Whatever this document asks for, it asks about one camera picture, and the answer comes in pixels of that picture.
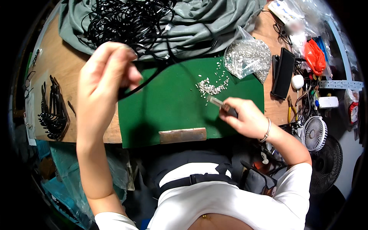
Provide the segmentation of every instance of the electric fan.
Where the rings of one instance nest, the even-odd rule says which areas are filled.
[[[327,137],[327,125],[320,116],[309,118],[302,130],[300,139],[303,145],[310,151],[319,151],[325,144]]]
[[[343,164],[343,152],[340,143],[331,135],[319,151],[311,153],[312,178],[310,194],[327,192],[335,183]]]

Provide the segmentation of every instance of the silver bracelet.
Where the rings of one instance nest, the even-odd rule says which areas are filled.
[[[266,134],[265,134],[265,137],[263,137],[263,139],[262,139],[262,140],[258,139],[258,141],[259,141],[260,143],[264,142],[264,141],[268,138],[268,133],[269,133],[269,132],[270,132],[270,130],[271,130],[271,119],[270,119],[269,117],[267,117],[267,119],[268,119],[268,130],[267,130],[267,132],[266,132]]]

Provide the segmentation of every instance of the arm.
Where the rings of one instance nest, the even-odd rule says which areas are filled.
[[[238,112],[238,119],[220,109],[219,116],[222,120],[246,137],[263,139],[268,129],[268,119],[253,101],[228,98],[224,103],[235,108]],[[311,156],[306,147],[277,125],[271,125],[266,141],[270,142],[280,152],[288,165],[292,166],[300,163],[312,165]]]
[[[78,84],[77,157],[83,190],[94,215],[126,216],[113,189],[103,135],[114,116],[120,86],[134,89],[142,76],[130,61],[136,55],[125,45],[99,46],[81,69]]]

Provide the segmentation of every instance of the yellow pliers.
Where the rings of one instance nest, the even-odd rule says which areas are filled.
[[[290,95],[287,97],[287,103],[289,104],[289,110],[287,111],[287,122],[288,123],[291,122],[291,110],[293,110],[294,112],[295,121],[298,121],[297,110],[295,109],[295,107],[293,106],[293,103],[291,102]]]

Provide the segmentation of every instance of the green mat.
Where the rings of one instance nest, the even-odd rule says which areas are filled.
[[[118,103],[119,124],[124,148],[136,148],[160,143],[159,131],[205,127],[207,138],[220,138],[236,131],[218,117],[219,108],[201,97],[195,84],[209,78],[210,84],[218,86],[229,76],[227,90],[217,97],[251,99],[264,111],[263,85],[254,75],[239,80],[221,64],[222,57],[191,59],[172,65],[154,78],[142,92],[120,100]],[[155,69],[142,71],[144,79]]]

